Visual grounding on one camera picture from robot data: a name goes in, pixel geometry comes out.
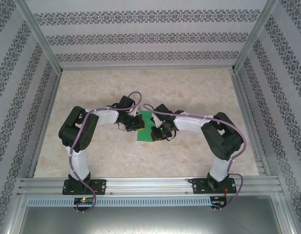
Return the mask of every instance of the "wall panel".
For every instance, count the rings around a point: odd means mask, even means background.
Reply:
[[[301,233],[301,1],[281,0],[239,75],[273,174]]]
[[[63,68],[234,65],[258,1],[29,0]]]

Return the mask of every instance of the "green block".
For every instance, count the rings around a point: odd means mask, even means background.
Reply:
[[[156,126],[153,121],[151,121],[152,118],[152,112],[151,111],[141,111],[141,118],[145,122],[145,128],[143,130],[138,130],[137,133],[137,140],[138,141],[150,141],[154,142],[151,139],[151,127]]]

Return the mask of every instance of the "patterned wallpaper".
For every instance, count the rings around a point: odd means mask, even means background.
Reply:
[[[266,0],[27,2],[69,68],[233,65]]]
[[[273,174],[301,233],[301,1],[280,0],[240,77]]]
[[[0,231],[27,177],[58,79],[12,0],[0,0]]]

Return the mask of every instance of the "floor surface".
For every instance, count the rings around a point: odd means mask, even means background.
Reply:
[[[207,116],[224,112],[248,139],[227,69],[64,71],[35,177],[68,176],[68,153],[58,131],[74,106],[104,107],[132,91],[142,93],[142,104],[164,103],[173,112]],[[170,142],[136,140],[137,132],[119,131],[116,124],[97,127],[88,147],[91,176],[206,176],[215,157],[202,133],[178,131]],[[235,160],[231,172],[259,174],[250,146]]]

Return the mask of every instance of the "metal bar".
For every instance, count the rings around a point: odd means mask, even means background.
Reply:
[[[139,69],[219,69],[227,68],[232,70],[232,65],[180,65],[180,66],[104,66],[104,67],[64,67],[64,71],[87,71],[87,70],[139,70]]]
[[[37,20],[35,19],[33,13],[31,12],[26,0],[15,0],[15,4],[17,8],[20,10],[25,21],[29,25],[32,33],[34,34],[35,38],[40,44],[43,52],[46,54],[48,60],[52,64],[54,70],[56,71],[57,74],[61,75],[62,68],[59,64],[59,61],[57,60],[55,53],[53,52],[50,44],[48,43],[46,36],[41,30]]]
[[[261,159],[265,174],[271,175],[270,169],[268,167],[268,163],[266,160],[266,155],[264,154],[263,147],[261,145],[260,137],[255,128],[255,123],[252,117],[252,113],[249,107],[249,104],[246,102],[247,98],[245,92],[242,88],[241,80],[238,73],[231,73],[231,78],[233,82],[233,86],[235,89],[235,93],[237,96],[237,100],[240,106],[241,115],[244,120],[244,124],[246,126],[246,130],[249,136],[250,144],[253,150],[253,154],[255,157]]]
[[[20,233],[20,228],[22,225],[22,221],[25,215],[25,211],[28,205],[28,198],[16,197],[15,203],[13,205],[13,210],[11,212],[11,216],[8,220],[8,224],[6,229],[4,230],[5,234],[18,234]]]
[[[35,154],[33,156],[33,161],[32,161],[32,164],[31,164],[32,166],[30,168],[28,177],[33,177],[34,176],[34,171],[35,171],[35,168],[37,166],[37,162],[38,162],[41,150],[42,150],[42,145],[43,145],[43,142],[44,142],[46,129],[47,129],[47,126],[48,126],[48,123],[49,123],[49,119],[51,117],[51,113],[52,113],[52,110],[53,110],[53,106],[54,106],[54,103],[55,103],[57,91],[58,91],[59,84],[60,84],[61,75],[59,75],[59,76],[60,77],[58,77],[57,80],[56,80],[55,91],[52,93],[52,96],[51,96],[51,101],[50,101],[50,105],[49,105],[48,110],[47,110],[47,114],[46,114],[46,117],[45,117],[45,122],[42,126],[41,138],[39,139],[39,142],[38,142],[38,145],[37,145],[37,150],[35,151]]]
[[[276,216],[283,234],[297,234],[297,229],[294,225],[292,216],[289,212],[287,201],[284,195],[271,196]]]
[[[171,178],[105,178],[106,194],[109,196],[193,196],[192,185],[186,177]],[[233,177],[236,186],[241,179]],[[65,197],[62,187],[65,178],[24,178],[21,180],[17,196],[25,197]],[[274,195],[282,194],[277,176],[245,176],[240,195]],[[222,194],[205,194],[218,196]]]
[[[278,0],[267,0],[264,8],[261,11],[261,14],[258,17],[254,27],[252,28],[251,33],[249,34],[246,42],[244,43],[234,65],[234,71],[237,72],[242,67],[243,62],[247,58],[254,42],[258,38],[262,28],[264,27],[265,23],[267,22],[269,16],[271,15],[272,11],[274,10]]]
[[[263,163],[261,159],[256,159],[256,165],[257,167],[263,167]]]

